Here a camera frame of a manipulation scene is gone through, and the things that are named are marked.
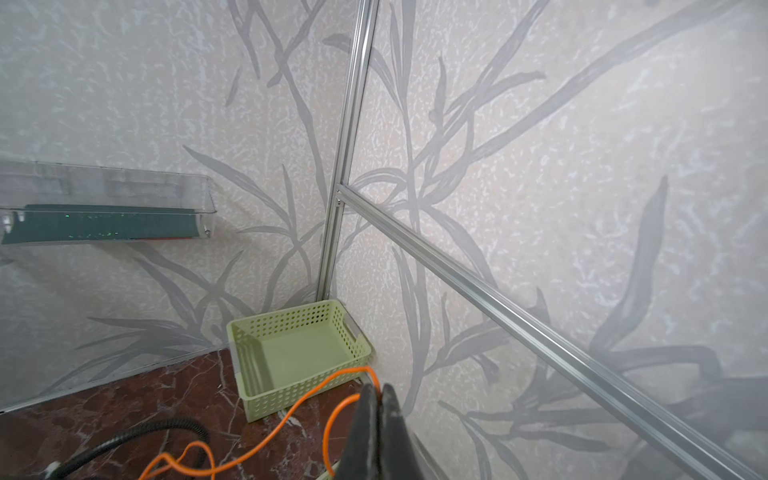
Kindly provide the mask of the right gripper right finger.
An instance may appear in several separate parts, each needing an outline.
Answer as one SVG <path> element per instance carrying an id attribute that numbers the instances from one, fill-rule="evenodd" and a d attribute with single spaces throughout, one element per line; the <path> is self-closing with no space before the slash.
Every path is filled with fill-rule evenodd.
<path id="1" fill-rule="evenodd" d="M 379 474 L 384 480 L 423 480 L 395 389 L 382 387 L 379 405 Z"/>

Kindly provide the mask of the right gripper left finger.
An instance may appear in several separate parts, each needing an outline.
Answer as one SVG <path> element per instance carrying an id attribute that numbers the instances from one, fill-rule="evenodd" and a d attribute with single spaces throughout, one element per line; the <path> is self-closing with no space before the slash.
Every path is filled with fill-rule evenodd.
<path id="1" fill-rule="evenodd" d="M 336 480 L 375 480 L 379 473 L 379 396 L 372 384 L 363 386 L 335 470 Z"/>

